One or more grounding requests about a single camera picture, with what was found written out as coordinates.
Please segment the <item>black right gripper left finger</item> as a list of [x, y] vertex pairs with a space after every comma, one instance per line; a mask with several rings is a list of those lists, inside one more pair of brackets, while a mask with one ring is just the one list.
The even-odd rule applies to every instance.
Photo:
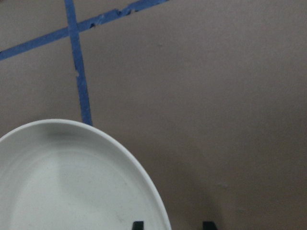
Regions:
[[144, 222], [143, 221], [133, 222], [132, 230], [144, 230]]

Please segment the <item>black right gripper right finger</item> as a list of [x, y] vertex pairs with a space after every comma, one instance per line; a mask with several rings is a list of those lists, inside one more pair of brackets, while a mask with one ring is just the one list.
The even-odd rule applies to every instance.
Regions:
[[213, 221], [204, 221], [202, 223], [203, 230], [218, 230], [216, 224]]

